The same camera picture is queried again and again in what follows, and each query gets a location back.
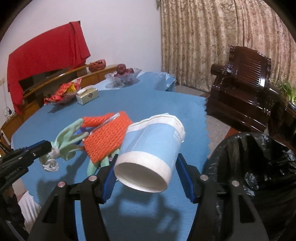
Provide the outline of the white tissue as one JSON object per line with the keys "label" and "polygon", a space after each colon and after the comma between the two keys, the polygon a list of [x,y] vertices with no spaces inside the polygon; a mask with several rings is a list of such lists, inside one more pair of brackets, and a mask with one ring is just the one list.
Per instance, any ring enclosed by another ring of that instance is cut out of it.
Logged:
{"label": "white tissue", "polygon": [[45,154],[41,159],[43,169],[47,172],[57,172],[59,169],[57,159],[59,157],[59,149],[52,147],[51,151],[48,154]]}

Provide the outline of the green rubber glove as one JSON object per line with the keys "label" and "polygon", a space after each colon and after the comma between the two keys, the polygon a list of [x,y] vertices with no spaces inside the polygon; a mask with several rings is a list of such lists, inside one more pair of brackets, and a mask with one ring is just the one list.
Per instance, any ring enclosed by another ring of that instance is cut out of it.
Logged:
{"label": "green rubber glove", "polygon": [[[80,118],[73,122],[71,125],[64,128],[56,137],[55,141],[51,142],[52,147],[58,148],[60,151],[60,157],[65,161],[72,159],[77,151],[85,151],[83,140],[89,135],[93,128],[83,128],[83,118]],[[119,153],[119,149],[115,150],[112,154],[108,155],[101,162],[93,164],[89,161],[87,167],[87,175],[93,175],[98,167],[104,167],[109,165],[109,158],[114,157]]]}

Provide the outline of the blue white paper cup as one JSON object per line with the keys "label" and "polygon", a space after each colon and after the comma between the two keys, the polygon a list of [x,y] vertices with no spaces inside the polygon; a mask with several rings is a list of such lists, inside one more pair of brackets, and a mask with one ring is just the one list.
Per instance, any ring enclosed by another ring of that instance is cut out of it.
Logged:
{"label": "blue white paper cup", "polygon": [[165,191],[185,136],[182,122],[168,113],[129,125],[114,166],[116,178],[135,190]]}

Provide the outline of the orange foam net sleeve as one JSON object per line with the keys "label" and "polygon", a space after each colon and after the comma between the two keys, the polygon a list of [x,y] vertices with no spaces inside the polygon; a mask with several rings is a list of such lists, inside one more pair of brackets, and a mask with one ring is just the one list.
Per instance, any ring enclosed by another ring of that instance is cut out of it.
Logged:
{"label": "orange foam net sleeve", "polygon": [[119,149],[132,120],[124,111],[83,118],[83,128],[93,128],[83,140],[86,153],[93,164],[101,162]]}

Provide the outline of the black trash bag bin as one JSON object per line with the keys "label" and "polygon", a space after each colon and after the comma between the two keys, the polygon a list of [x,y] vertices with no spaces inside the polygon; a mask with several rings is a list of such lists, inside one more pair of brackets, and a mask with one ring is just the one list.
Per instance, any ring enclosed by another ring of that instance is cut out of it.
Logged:
{"label": "black trash bag bin", "polygon": [[254,204],[270,240],[295,240],[295,155],[262,133],[223,140],[203,166],[221,185],[235,178]]}

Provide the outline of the blue tablecloth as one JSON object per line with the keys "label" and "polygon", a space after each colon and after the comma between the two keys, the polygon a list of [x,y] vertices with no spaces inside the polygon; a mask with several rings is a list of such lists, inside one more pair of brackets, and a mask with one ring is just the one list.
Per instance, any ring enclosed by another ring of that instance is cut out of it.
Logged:
{"label": "blue tablecloth", "polygon": [[[201,170],[209,154],[205,100],[165,91],[146,80],[136,85],[103,90],[85,105],[45,105],[13,134],[16,149],[41,140],[53,141],[66,126],[84,116],[100,116],[124,111],[134,122],[156,114],[169,113],[184,125],[186,136],[181,153],[188,164]],[[44,204],[60,181],[79,183],[86,177],[89,158],[77,152],[69,161],[58,160],[57,172],[46,172],[35,161],[22,181],[38,204]],[[137,191],[117,182],[112,196],[100,210],[111,240],[186,240],[196,213],[196,205],[186,198],[177,173],[161,193]]]}

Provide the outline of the red snack packets dish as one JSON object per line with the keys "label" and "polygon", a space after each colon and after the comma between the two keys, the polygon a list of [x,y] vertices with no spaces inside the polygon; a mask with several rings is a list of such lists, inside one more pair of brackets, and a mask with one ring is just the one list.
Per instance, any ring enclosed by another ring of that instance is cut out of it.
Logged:
{"label": "red snack packets dish", "polygon": [[79,77],[68,83],[61,84],[53,95],[44,98],[44,104],[59,105],[71,102],[81,89],[81,81],[82,77]]}

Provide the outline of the white tissue box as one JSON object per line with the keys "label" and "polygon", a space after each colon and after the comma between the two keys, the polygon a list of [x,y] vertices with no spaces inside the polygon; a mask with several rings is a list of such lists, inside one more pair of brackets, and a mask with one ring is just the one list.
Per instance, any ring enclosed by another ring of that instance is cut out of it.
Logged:
{"label": "white tissue box", "polygon": [[99,93],[98,89],[95,88],[94,85],[86,86],[79,90],[76,94],[77,102],[80,105],[85,105],[97,97],[99,97]]}

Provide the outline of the wooden sideboard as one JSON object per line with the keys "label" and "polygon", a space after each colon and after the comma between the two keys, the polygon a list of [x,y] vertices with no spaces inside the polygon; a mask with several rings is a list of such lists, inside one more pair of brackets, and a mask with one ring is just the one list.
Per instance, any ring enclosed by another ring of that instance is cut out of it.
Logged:
{"label": "wooden sideboard", "polygon": [[11,145],[12,135],[29,117],[43,106],[44,98],[54,94],[61,84],[81,77],[81,87],[95,85],[103,81],[107,73],[112,73],[116,69],[115,65],[108,65],[103,70],[89,72],[88,67],[88,65],[84,65],[73,70],[61,70],[25,90],[23,112],[22,114],[12,114],[12,116],[2,125],[1,142],[9,147]]}

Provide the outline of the red cloth cover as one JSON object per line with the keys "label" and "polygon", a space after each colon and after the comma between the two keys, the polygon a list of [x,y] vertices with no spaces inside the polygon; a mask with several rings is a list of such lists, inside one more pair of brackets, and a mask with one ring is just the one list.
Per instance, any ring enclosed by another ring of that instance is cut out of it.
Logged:
{"label": "red cloth cover", "polygon": [[49,71],[83,66],[90,56],[79,21],[46,31],[15,49],[9,55],[6,78],[15,112],[23,112],[21,80]]}

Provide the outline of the red lantern ornament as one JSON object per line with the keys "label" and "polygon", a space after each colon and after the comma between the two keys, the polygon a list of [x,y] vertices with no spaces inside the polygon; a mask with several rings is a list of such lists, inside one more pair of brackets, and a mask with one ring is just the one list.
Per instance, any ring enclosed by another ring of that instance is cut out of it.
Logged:
{"label": "red lantern ornament", "polygon": [[106,60],[101,59],[89,64],[88,69],[90,72],[97,72],[106,68]]}

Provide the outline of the glass fruit bowl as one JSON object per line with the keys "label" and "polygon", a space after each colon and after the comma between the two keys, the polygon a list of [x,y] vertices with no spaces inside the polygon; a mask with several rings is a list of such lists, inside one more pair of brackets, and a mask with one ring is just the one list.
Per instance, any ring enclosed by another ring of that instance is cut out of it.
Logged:
{"label": "glass fruit bowl", "polygon": [[106,88],[124,88],[132,86],[139,82],[137,78],[141,69],[133,68],[133,73],[125,73],[119,75],[116,71],[113,73],[108,73],[105,75],[106,80],[109,80],[109,83],[105,85]]}

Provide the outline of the red apples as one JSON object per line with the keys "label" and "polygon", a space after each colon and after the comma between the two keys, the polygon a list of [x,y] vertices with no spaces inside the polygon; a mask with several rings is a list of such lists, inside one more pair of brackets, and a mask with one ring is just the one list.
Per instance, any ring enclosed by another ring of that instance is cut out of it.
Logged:
{"label": "red apples", "polygon": [[125,64],[118,64],[116,66],[116,73],[114,77],[128,76],[133,74],[134,70],[132,68],[127,68]]}

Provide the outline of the green potted plant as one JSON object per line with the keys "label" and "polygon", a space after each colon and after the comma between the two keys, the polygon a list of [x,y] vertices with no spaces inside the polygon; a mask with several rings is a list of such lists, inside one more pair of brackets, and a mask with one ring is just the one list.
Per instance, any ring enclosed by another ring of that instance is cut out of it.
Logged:
{"label": "green potted plant", "polygon": [[285,104],[291,103],[295,105],[295,87],[293,87],[287,80],[278,81],[276,87],[281,100]]}

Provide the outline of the beige patterned curtain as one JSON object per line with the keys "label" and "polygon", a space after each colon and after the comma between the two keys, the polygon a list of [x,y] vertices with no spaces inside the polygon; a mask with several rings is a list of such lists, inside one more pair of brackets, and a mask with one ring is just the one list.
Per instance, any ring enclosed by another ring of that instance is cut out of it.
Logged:
{"label": "beige patterned curtain", "polygon": [[159,1],[162,70],[180,85],[208,91],[212,64],[226,64],[231,46],[271,59],[272,82],[295,85],[295,40],[264,1]]}

